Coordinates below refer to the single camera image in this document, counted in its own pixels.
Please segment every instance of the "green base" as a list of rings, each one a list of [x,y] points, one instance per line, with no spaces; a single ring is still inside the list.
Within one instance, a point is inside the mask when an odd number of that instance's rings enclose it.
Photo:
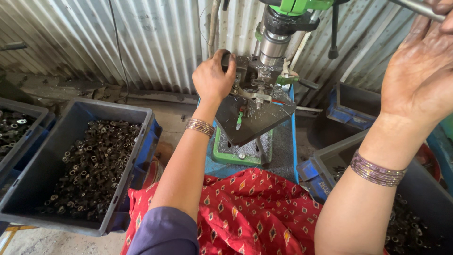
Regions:
[[[235,164],[235,165],[245,165],[245,166],[261,166],[261,157],[251,157],[246,156],[245,159],[240,159],[236,154],[229,154],[219,152],[219,142],[220,142],[220,135],[222,134],[219,127],[216,130],[216,139],[214,141],[214,149],[212,150],[212,160],[216,163],[220,164]],[[272,141],[272,130],[268,132],[269,139]],[[272,160],[272,144],[269,147],[269,162]]]

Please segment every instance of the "drill press base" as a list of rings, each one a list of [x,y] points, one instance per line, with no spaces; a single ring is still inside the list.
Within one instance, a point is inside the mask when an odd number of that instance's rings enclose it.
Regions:
[[[261,135],[261,143],[263,144],[267,159],[271,162],[272,130]],[[220,164],[237,164],[251,167],[261,166],[261,156],[255,140],[242,147],[231,145],[219,127],[216,130],[212,160]]]

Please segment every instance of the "red printed fabric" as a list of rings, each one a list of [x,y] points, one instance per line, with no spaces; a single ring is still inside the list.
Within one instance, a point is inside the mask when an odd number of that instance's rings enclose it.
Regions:
[[[129,190],[131,224],[122,255],[148,211],[157,184]],[[205,175],[197,220],[200,254],[314,254],[320,211],[321,205],[299,185],[259,168],[225,179]]]

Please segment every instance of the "pile of metal parts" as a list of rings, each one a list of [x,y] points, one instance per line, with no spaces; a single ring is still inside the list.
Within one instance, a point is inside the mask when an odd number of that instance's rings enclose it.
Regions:
[[[102,221],[123,176],[141,125],[123,121],[89,121],[84,140],[64,153],[66,174],[49,200],[35,208],[89,221]]]
[[[334,173],[332,174],[333,176],[333,179],[335,181],[338,181],[340,180],[341,176],[344,174],[344,172],[346,171],[346,167],[342,167],[342,166],[337,166],[337,167],[334,167],[333,168],[333,171]]]
[[[36,118],[7,109],[0,111],[0,161],[25,135]]]
[[[441,246],[442,236],[433,240],[428,226],[410,211],[407,201],[396,194],[387,228],[385,249],[390,254],[418,254],[422,249]]]

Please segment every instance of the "dirty hand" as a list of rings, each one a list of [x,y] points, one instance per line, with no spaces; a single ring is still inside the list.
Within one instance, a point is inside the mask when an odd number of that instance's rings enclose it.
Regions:
[[[382,115],[429,129],[453,111],[453,35],[439,28],[426,17],[415,18],[387,67]],[[453,30],[453,24],[442,28]]]
[[[440,26],[440,32],[445,34],[453,34],[453,0],[427,0],[433,7],[433,11],[438,15],[446,15],[447,18]]]
[[[230,93],[236,78],[236,56],[230,55],[228,71],[222,71],[222,56],[228,53],[226,49],[219,49],[214,56],[203,61],[193,72],[192,80],[201,102],[220,105],[220,102]]]

